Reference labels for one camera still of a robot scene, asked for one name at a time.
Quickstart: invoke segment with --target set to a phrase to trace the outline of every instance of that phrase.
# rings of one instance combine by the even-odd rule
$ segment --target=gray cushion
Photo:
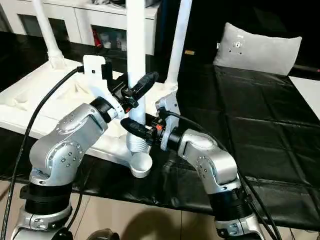
[[[288,75],[302,37],[281,38],[252,34],[226,23],[214,65]]]

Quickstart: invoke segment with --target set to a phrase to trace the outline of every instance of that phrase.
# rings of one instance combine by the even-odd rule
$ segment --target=robotic arm
[[[72,213],[72,182],[85,152],[119,113],[124,116],[139,105],[138,100],[158,76],[156,72],[149,73],[133,88],[119,82],[105,98],[99,96],[69,113],[32,146],[29,185],[20,192],[20,198],[26,202],[20,209],[12,240],[73,239],[64,225]]]
[[[194,167],[209,197],[221,238],[265,240],[250,207],[251,199],[241,185],[234,158],[205,133],[191,129],[179,133],[179,120],[170,115],[180,113],[175,93],[161,98],[156,107],[159,117],[148,116],[150,129],[129,118],[121,120],[121,125],[150,145],[177,152]]]

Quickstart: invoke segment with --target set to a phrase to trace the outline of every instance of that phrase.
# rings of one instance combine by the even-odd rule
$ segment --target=black leather surface
[[[44,63],[46,50],[36,37],[0,33],[0,39],[3,90]],[[68,59],[81,61],[84,54],[100,53],[112,58],[115,71],[126,71],[122,53],[67,42],[59,46]],[[164,62],[147,56],[147,71],[159,71],[163,81]],[[184,59],[178,103],[183,116],[204,126],[233,154],[277,225],[320,230],[320,122],[289,78]],[[182,122],[180,126],[190,127]],[[0,128],[0,139],[0,177],[7,179],[22,135]],[[30,139],[25,149],[19,182],[28,180],[28,154],[34,142]],[[91,170],[88,195],[211,213],[203,186],[186,161],[158,147],[152,148],[151,156],[149,176],[137,179],[124,166],[86,155],[73,189],[79,190],[83,175]]]

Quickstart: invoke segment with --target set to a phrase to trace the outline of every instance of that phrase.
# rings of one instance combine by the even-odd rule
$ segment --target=white stand
[[[178,90],[178,75],[184,51],[191,6],[192,0],[181,0],[178,20],[175,27],[170,65],[165,81],[165,87],[171,89],[172,92]]]
[[[49,23],[49,19],[45,15],[44,6],[41,0],[32,0],[36,12],[36,18],[41,28],[45,45],[48,49],[49,62],[53,69],[64,69],[66,67],[65,58],[58,48],[54,33]]]
[[[145,0],[127,0],[125,6],[128,86],[132,88],[146,74]],[[145,125],[146,98],[143,96],[138,102],[139,106],[129,112],[129,117]],[[126,144],[133,153],[143,152],[147,148],[144,139],[131,133],[127,134]]]

